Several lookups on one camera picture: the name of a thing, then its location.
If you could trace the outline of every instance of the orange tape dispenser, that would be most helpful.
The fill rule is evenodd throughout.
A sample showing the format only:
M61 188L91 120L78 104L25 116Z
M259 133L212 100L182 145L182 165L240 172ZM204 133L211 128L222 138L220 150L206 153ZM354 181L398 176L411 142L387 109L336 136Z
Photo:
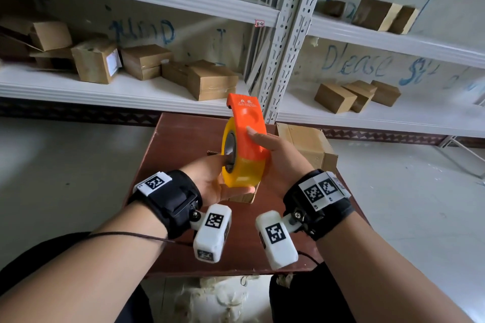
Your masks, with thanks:
M231 157L222 168L224 182L230 188L256 186L263 176L269 151L249 138L246 127L266 134L261 107L257 98L234 93L227 96L227 106L232 109L234 117L227 122L222 137L221 153Z

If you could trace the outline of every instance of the perforated metal post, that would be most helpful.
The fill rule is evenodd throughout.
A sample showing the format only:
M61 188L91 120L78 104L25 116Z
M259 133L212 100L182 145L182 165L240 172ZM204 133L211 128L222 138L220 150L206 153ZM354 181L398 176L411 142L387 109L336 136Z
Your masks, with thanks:
M279 0L281 12L262 70L258 100L267 123L274 123L317 0Z

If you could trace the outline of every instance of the black pants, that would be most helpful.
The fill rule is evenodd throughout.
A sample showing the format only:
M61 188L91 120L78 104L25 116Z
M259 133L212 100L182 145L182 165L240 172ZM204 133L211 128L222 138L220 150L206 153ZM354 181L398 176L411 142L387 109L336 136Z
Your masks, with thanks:
M0 296L60 253L82 240L89 232L67 234L44 241L22 253L0 271ZM295 274L290 287L270 282L273 322L291 320L355 322L335 279L322 263L311 272ZM153 323L148 296L138 285L121 310L115 323Z

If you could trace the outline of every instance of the black wrist strap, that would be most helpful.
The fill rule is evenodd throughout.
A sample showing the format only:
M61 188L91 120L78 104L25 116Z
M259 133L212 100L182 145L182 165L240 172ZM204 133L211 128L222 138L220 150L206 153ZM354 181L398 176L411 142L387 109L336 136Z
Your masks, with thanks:
M168 238L175 239L190 228L190 212L202 207L202 196L194 182L183 171L173 170L166 174L172 178L171 181L148 196L137 190L128 203L139 200L146 204L165 225Z
M318 240L326 235L354 211L348 198L342 198L318 211L313 210L311 202L299 185L323 172L323 170L317 169L304 175L283 198L287 212L293 213L295 210L300 212L303 231L313 240Z

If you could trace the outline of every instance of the brown tabletop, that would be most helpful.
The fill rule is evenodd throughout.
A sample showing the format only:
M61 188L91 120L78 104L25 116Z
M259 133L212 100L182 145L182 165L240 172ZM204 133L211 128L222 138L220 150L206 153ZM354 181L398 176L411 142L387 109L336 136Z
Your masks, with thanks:
M221 151L222 135L226 119L208 118L185 114L163 113L154 131L149 147L135 176L132 186L158 171L178 169L183 165L207 155L207 151ZM274 125L267 125L275 133ZM340 174L337 175L345 184ZM363 216L355 203L357 212ZM167 244L149 274L166 276L239 276L272 274L263 246L255 227L255 219L261 213L276 210L283 214L284 205L261 182L252 204L223 202L232 210L232 225L219 263L204 263L195 259L193 249L182 245ZM192 241L193 231L180 237ZM321 261L315 242L303 232L292 234L297 250L310 254ZM310 271L314 263L300 256L299 260L279 272Z

